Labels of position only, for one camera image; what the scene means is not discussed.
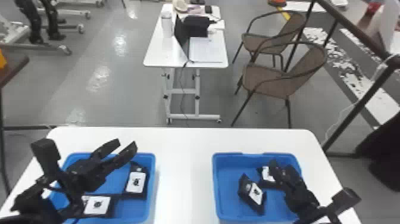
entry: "concrete floor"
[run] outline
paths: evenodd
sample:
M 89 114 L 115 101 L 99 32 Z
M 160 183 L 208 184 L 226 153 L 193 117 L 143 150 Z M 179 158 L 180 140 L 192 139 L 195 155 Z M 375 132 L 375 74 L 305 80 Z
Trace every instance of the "concrete floor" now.
M 85 24 L 86 33 L 67 33 L 63 44 L 73 51 L 70 57 L 54 52 L 26 51 L 30 63 L 3 89 L 6 125 L 167 126 L 161 98 L 161 72 L 142 64 L 162 3 L 126 2 L 130 16 L 120 1 L 109 0 L 104 8 L 63 6 L 91 10 L 91 20 L 67 17 L 70 23 Z M 249 21 L 256 15 L 275 10 L 266 0 L 207 2 L 221 7 L 230 61 Z M 0 2 L 0 13 L 10 20 L 27 21 L 12 1 Z M 273 35 L 284 22 L 278 14 L 255 23 L 252 30 Z M 295 61 L 304 51 L 304 48 L 297 51 Z M 227 69 L 202 72 L 201 112 L 219 113 L 223 122 L 187 122 L 187 125 L 229 127 L 246 98 L 243 90 L 237 96 L 233 92 L 240 68 L 248 60 L 249 55 L 242 50 L 237 62 Z M 263 57 L 258 62 L 271 64 L 271 58 Z M 190 76 L 185 76 L 183 83 L 193 86 Z M 351 103 L 325 69 L 318 71 L 292 96 L 291 102 L 294 128 L 311 130 L 320 142 L 324 141 L 328 127 L 336 122 L 340 110 Z M 179 113 L 179 104 L 179 97 L 173 99 L 172 112 Z M 191 97 L 186 97 L 182 105 L 186 113 L 193 111 Z M 256 96 L 236 126 L 286 128 L 286 118 L 284 101 Z M 186 122 L 175 120 L 171 126 L 185 127 Z M 371 127 L 358 116 L 331 150 L 351 152 L 370 132 Z M 47 133 L 46 130 L 7 132 L 6 161 L 12 185 L 32 158 L 29 142 Z M 369 174 L 366 162 L 332 160 L 332 166 L 343 185 L 352 187 L 363 198 L 356 210 L 364 223 L 400 220 L 397 212 L 400 200 L 395 200 L 398 196 Z M 0 204 L 5 200 L 1 187 Z

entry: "blue plastic bin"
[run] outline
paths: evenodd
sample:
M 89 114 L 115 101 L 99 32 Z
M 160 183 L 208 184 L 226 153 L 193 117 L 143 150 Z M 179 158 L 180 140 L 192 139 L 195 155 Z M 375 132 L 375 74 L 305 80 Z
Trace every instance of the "blue plastic bin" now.
M 245 173 L 258 183 L 257 167 L 268 165 L 275 158 L 280 166 L 291 164 L 301 175 L 300 166 L 292 154 L 216 153 L 212 157 L 212 174 L 217 216 L 232 222 L 290 222 L 297 219 L 285 203 L 285 193 L 263 189 L 267 193 L 264 215 L 258 215 L 238 196 L 239 178 Z
M 69 165 L 77 160 L 89 158 L 90 153 L 74 153 L 68 156 L 65 160 L 62 169 L 65 170 Z M 112 158 L 114 154 L 109 155 L 107 158 Z M 110 219 L 105 218 L 85 218 L 80 219 L 78 224 L 109 224 L 109 223 L 139 223 L 144 222 L 149 216 L 149 209 L 151 205 L 151 198 L 153 193 L 153 185 L 155 178 L 155 156 L 151 153 L 137 153 L 132 159 L 148 169 L 149 181 L 147 184 L 147 197 L 145 200 L 125 198 L 119 199 L 114 206 L 114 217 Z M 107 176 L 106 182 L 95 192 L 90 194 L 121 194 L 126 184 L 130 172 L 130 164 L 113 171 Z M 64 194 L 59 192 L 52 192 L 49 196 L 54 206 L 57 209 L 63 208 L 68 204 L 67 198 Z M 68 219 L 64 223 L 72 223 L 75 219 Z

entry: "chair leg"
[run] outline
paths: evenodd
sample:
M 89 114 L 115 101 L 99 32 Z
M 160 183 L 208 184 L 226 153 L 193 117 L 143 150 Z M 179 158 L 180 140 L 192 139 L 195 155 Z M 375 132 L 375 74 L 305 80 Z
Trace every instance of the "chair leg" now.
M 246 107 L 247 103 L 249 102 L 250 98 L 253 96 L 255 91 L 251 91 L 249 93 L 249 95 L 247 96 L 246 101 L 243 103 L 242 107 L 240 108 L 239 112 L 237 112 L 236 117 L 233 119 L 232 123 L 230 124 L 231 127 L 233 127 L 233 125 L 235 125 L 236 120 L 238 119 L 238 117 L 240 116 L 240 114 L 243 112 L 243 109 Z
M 239 48 L 237 49 L 236 54 L 235 54 L 235 56 L 233 57 L 232 64 L 235 63 L 236 58 L 238 57 L 239 51 L 240 51 L 240 49 L 242 48 L 242 46 L 243 46 L 243 41 L 240 43 Z
M 280 69 L 283 71 L 283 56 L 282 54 L 278 55 L 280 57 Z
M 289 128 L 292 128 L 292 116 L 290 115 L 290 101 L 289 101 L 289 97 L 287 97 L 285 99 L 285 104 L 286 104 L 286 108 L 287 108 L 287 125 L 289 126 Z
M 275 63 L 275 55 L 274 54 L 271 54 L 271 56 L 272 56 L 272 64 L 274 65 L 274 67 L 276 66 L 276 63 Z
M 235 91 L 235 95 L 238 94 L 240 87 L 242 86 L 242 82 L 243 82 L 243 75 L 240 77 L 239 81 L 237 82 L 237 88 Z

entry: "brown mesh chair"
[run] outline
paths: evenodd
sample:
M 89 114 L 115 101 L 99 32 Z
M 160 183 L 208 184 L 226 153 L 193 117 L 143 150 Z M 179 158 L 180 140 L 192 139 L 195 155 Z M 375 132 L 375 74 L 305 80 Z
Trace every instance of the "brown mesh chair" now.
M 269 15 L 287 12 L 291 13 L 290 19 L 286 22 L 286 24 L 282 27 L 282 30 L 276 36 L 263 36 L 254 33 L 249 33 L 250 28 L 253 25 L 255 20 L 259 18 L 267 17 Z M 239 48 L 236 51 L 235 57 L 233 58 L 232 64 L 235 63 L 236 58 L 238 57 L 239 51 L 242 46 L 245 46 L 246 50 L 249 51 L 250 56 L 252 57 L 255 52 L 257 52 L 258 48 L 263 48 L 264 50 L 260 52 L 260 54 L 270 54 L 272 55 L 273 65 L 275 67 L 275 56 L 280 57 L 280 67 L 283 70 L 283 56 L 282 52 L 286 49 L 286 45 L 281 45 L 281 43 L 288 43 L 293 40 L 293 38 L 300 32 L 300 30 L 305 26 L 305 17 L 304 15 L 293 12 L 293 11 L 275 11 L 272 13 L 267 13 L 263 15 L 259 15 L 258 17 L 253 18 L 250 21 L 249 27 L 247 28 L 246 33 L 242 34 L 242 42 L 239 45 Z M 274 48 L 265 48 L 267 46 L 276 46 Z
M 239 112 L 237 112 L 236 117 L 233 119 L 231 127 L 235 124 L 243 109 L 246 107 L 251 96 L 253 96 L 254 93 L 258 93 L 285 100 L 287 107 L 287 122 L 289 128 L 292 128 L 289 96 L 294 94 L 303 84 L 305 84 L 305 82 L 313 76 L 313 74 L 320 69 L 327 60 L 325 49 L 316 43 L 290 42 L 282 43 L 280 45 L 287 46 L 293 44 L 306 45 L 309 46 L 310 49 L 287 73 L 255 63 L 258 54 L 264 51 L 265 48 L 261 48 L 257 51 L 251 61 L 243 68 L 243 75 L 239 80 L 235 95 L 243 85 L 243 87 L 248 91 L 248 96 Z M 266 48 L 275 48 L 280 45 L 268 46 Z

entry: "white folding table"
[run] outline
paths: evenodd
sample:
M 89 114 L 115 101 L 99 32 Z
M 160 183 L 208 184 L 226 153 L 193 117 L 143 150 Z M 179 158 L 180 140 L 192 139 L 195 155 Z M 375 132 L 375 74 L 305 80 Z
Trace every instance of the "white folding table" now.
M 172 4 L 164 4 L 161 12 L 169 11 L 173 15 L 173 21 L 176 18 L 176 13 L 173 10 Z M 212 6 L 212 18 L 214 20 L 221 18 L 220 8 Z M 226 54 L 224 32 L 220 24 L 210 25 L 208 28 L 208 38 L 218 43 L 223 52 L 223 60 L 221 63 L 187 63 L 186 68 L 193 69 L 193 79 L 195 81 L 195 88 L 182 89 L 173 88 L 174 75 L 176 68 L 182 68 L 184 63 L 187 62 L 187 57 L 180 47 L 178 41 L 174 36 L 164 37 L 163 28 L 161 26 L 161 17 L 158 17 L 157 24 L 155 25 L 153 36 L 147 49 L 147 53 L 143 64 L 147 67 L 156 67 L 162 69 L 162 88 L 163 98 L 165 102 L 165 113 L 167 115 L 167 123 L 171 123 L 172 119 L 197 119 L 197 120 L 216 120 L 221 121 L 220 115 L 217 114 L 200 114 L 200 69 L 224 69 L 228 67 L 228 57 Z M 194 94 L 195 95 L 195 113 L 194 114 L 171 114 L 171 98 L 173 94 Z
M 305 183 L 322 206 L 330 204 L 331 197 L 342 189 L 317 139 L 308 130 L 58 127 L 48 138 L 56 142 L 60 165 L 69 154 L 92 152 L 114 138 L 121 142 L 115 153 L 132 141 L 136 141 L 139 152 L 153 153 L 154 198 L 145 224 L 220 224 L 214 202 L 214 153 L 291 153 L 299 162 Z M 39 163 L 32 159 L 1 208 L 0 217 L 12 214 L 15 197 L 41 174 Z M 339 218 L 343 224 L 361 223 L 354 209 L 343 212 Z

